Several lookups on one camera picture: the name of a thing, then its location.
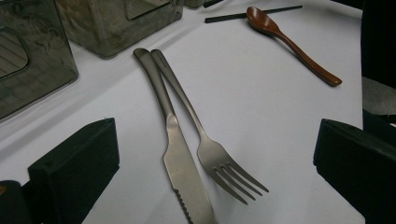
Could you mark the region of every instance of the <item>knife blade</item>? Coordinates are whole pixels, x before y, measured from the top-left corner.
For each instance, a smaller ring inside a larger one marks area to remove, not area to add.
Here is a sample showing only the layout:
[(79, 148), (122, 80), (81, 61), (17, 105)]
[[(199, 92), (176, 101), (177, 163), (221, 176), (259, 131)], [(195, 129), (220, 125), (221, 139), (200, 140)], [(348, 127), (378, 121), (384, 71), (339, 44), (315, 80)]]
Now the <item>knife blade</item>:
[(134, 56), (145, 70), (157, 96), (168, 135), (163, 155), (166, 171), (189, 223), (217, 224), (204, 183), (178, 125), (177, 117), (157, 65), (146, 49), (135, 49)]

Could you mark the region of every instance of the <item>wooden spoon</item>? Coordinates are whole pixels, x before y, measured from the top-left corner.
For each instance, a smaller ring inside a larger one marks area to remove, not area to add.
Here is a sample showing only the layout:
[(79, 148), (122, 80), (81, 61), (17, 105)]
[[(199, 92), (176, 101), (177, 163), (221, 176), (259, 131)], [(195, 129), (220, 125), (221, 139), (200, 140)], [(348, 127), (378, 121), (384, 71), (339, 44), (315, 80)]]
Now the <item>wooden spoon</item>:
[(265, 35), (272, 35), (287, 44), (291, 50), (297, 55), (297, 58), (309, 69), (313, 72), (317, 77), (322, 79), (324, 82), (329, 84), (330, 86), (338, 86), (343, 81), (336, 77), (335, 75), (331, 74), (330, 72), (326, 71), (320, 65), (315, 63), (311, 58), (308, 57), (296, 44), (294, 44), (287, 36), (285, 36), (280, 30), (276, 23), (271, 20), (265, 14), (265, 12), (259, 10), (256, 7), (249, 7), (247, 9), (247, 19), (249, 24), (256, 29), (257, 31), (265, 34)]

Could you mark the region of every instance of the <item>fork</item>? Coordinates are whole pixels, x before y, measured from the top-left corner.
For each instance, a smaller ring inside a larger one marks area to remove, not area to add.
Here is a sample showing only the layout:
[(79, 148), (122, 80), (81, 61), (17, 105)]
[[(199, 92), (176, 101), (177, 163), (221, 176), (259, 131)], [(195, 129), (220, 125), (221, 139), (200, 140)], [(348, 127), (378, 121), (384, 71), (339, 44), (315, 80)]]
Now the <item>fork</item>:
[(166, 61), (165, 57), (161, 53), (160, 50), (154, 49), (151, 51), (151, 56), (154, 59), (155, 63), (160, 68), (161, 72), (168, 80), (170, 86), (174, 89), (177, 96), (180, 98), (183, 105), (186, 107), (188, 112), (190, 113), (193, 122), (195, 123), (195, 127), (200, 135), (200, 145), (198, 146), (198, 158), (201, 164), (204, 166), (206, 172), (218, 183), (223, 189), (225, 189), (228, 193), (233, 195), (237, 200), (241, 203), (248, 204), (248, 202), (241, 197), (229, 184), (239, 189), (241, 192), (246, 194), (252, 200), (256, 200), (253, 195), (251, 195), (246, 189), (244, 189), (239, 183), (243, 184), (248, 189), (254, 191), (255, 193), (262, 196), (262, 194), (254, 188), (248, 182), (254, 184), (255, 186), (263, 189), (266, 192), (269, 190), (262, 185), (259, 181), (253, 178), (248, 172), (246, 172), (241, 166), (233, 160), (233, 158), (227, 153), (224, 147), (218, 142), (210, 139), (201, 124), (201, 121), (198, 119), (192, 105), (187, 98), (186, 93), (180, 86), (175, 73), (170, 67), (168, 61)]

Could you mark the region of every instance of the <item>chopstick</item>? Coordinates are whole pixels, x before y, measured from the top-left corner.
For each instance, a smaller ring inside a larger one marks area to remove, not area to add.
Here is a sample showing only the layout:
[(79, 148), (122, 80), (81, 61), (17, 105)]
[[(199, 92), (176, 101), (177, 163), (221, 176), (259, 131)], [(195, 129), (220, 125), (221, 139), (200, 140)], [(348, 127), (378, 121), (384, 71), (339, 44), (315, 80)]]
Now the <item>chopstick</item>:
[(215, 5), (215, 4), (219, 3), (219, 2), (222, 2), (222, 1), (223, 0), (212, 0), (212, 1), (209, 1), (209, 2), (205, 2), (204, 3), (204, 7), (205, 8), (211, 7), (211, 6), (213, 6), (213, 5)]
[[(268, 10), (263, 10), (265, 13), (274, 13), (274, 12), (280, 12), (280, 11), (287, 11), (287, 10), (293, 10), (297, 8), (302, 8), (303, 6), (296, 6), (296, 7), (281, 7), (281, 8), (274, 8), (274, 9), (268, 9)], [(230, 21), (230, 20), (236, 20), (236, 19), (244, 19), (247, 17), (246, 13), (238, 13), (238, 14), (232, 14), (232, 15), (226, 15), (226, 16), (218, 16), (218, 17), (208, 17), (205, 18), (205, 23), (212, 23), (212, 22), (218, 22), (218, 21)]]

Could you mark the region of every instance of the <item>butter knife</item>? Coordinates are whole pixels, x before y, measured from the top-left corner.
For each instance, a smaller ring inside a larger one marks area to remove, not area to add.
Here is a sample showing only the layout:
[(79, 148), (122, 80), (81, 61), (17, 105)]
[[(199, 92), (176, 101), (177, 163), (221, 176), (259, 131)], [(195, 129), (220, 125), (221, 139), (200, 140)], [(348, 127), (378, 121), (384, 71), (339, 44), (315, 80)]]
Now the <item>butter knife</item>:
[(163, 112), (168, 134), (168, 148), (163, 155), (163, 161), (187, 220), (194, 224), (217, 224), (204, 184), (178, 125), (161, 73), (148, 50), (135, 49), (134, 56), (145, 70)]

